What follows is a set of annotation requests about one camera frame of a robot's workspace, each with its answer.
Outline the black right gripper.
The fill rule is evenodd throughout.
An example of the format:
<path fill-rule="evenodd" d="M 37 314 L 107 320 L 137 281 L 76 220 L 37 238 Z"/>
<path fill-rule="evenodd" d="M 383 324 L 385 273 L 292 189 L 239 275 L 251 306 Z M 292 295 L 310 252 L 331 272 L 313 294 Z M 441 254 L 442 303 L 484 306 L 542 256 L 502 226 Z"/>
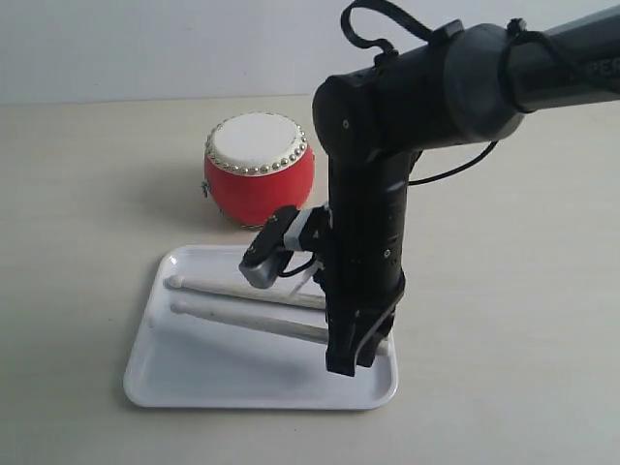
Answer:
<path fill-rule="evenodd" d="M 328 372 L 354 377 L 371 367 L 391 333 L 404 293 L 404 202 L 363 202 L 316 209 L 317 281 L 325 293 Z"/>

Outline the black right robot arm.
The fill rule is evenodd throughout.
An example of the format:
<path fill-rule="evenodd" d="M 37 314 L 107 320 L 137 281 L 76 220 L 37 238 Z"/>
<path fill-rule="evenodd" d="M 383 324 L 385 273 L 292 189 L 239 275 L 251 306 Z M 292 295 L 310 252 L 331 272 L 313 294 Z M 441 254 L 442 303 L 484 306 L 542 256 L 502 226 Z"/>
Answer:
<path fill-rule="evenodd" d="M 351 11 L 348 41 L 379 49 L 372 66 L 328 77 L 312 102 L 328 158 L 319 282 L 326 297 L 329 372 L 370 366 L 391 331 L 405 276 L 401 254 L 411 171 L 426 150 L 510 136 L 532 112 L 619 96 L 619 10 L 611 7 L 539 32 L 520 18 L 504 26 L 429 29 L 388 1 L 368 1 L 422 40 L 399 52 L 364 39 Z"/>

